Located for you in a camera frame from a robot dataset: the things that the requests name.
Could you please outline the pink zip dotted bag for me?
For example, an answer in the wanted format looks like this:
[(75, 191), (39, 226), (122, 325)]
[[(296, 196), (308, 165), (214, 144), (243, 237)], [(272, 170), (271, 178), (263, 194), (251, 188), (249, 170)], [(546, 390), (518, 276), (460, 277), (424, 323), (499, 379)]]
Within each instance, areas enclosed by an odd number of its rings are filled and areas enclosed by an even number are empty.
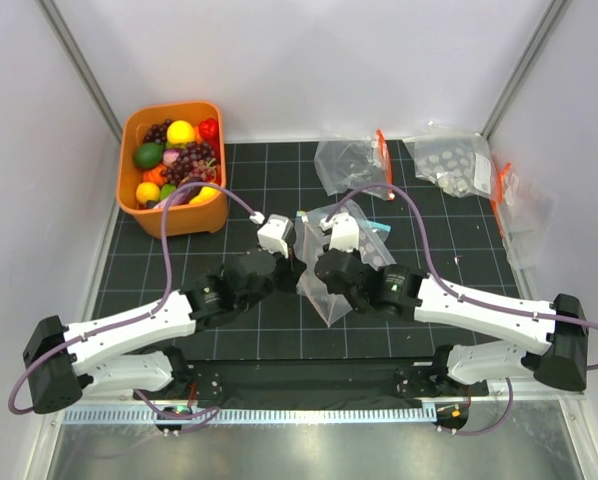
[[(319, 227), (319, 222), (334, 207), (335, 205), (332, 204), (307, 212), (298, 211), (294, 223), (296, 233), (295, 255), (307, 266), (298, 281), (297, 292), (310, 302), (328, 327), (352, 311), (343, 296), (329, 294), (326, 286), (314, 274), (318, 256), (324, 252), (324, 248), (328, 246), (330, 241), (330, 233), (324, 233)], [(371, 220), (366, 217), (361, 207), (354, 200), (349, 200), (342, 208), (342, 212), (348, 212), (359, 225), (359, 247), (363, 263), (371, 265), (375, 270), (395, 263), (385, 242), (372, 234), (368, 234), (363, 229), (364, 223)]]

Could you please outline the yellow lemon toy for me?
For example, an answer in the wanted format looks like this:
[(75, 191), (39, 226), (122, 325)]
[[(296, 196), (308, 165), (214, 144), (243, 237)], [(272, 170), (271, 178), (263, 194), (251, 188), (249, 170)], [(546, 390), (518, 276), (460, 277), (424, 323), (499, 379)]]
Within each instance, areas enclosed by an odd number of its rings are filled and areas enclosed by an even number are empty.
[(168, 126), (166, 138), (173, 145), (188, 144), (196, 141), (196, 132), (189, 122), (177, 120)]

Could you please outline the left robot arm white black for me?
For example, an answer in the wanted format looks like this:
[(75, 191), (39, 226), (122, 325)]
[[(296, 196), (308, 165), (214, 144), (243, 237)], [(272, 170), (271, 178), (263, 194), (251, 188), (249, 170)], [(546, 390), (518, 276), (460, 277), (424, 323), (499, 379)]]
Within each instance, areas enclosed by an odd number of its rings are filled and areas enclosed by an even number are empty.
[(40, 320), (23, 351), (31, 411), (65, 409), (100, 388), (103, 369), (128, 368), (134, 351), (230, 323), (275, 291), (295, 291), (305, 269), (294, 253), (254, 248), (151, 304), (89, 322)]

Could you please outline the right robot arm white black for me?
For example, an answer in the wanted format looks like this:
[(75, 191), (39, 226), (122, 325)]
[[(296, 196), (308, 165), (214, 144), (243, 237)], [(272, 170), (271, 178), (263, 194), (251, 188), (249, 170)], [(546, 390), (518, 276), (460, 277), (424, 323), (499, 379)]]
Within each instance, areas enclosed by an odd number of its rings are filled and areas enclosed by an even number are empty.
[(336, 249), (319, 257), (314, 272), (329, 293), (342, 295), (358, 313), (492, 337), (487, 344), (444, 346), (436, 352), (429, 382), (439, 395), (503, 377), (532, 377), (570, 392), (587, 386), (588, 330), (574, 296), (520, 300), (439, 281), (399, 264), (373, 268), (358, 252)]

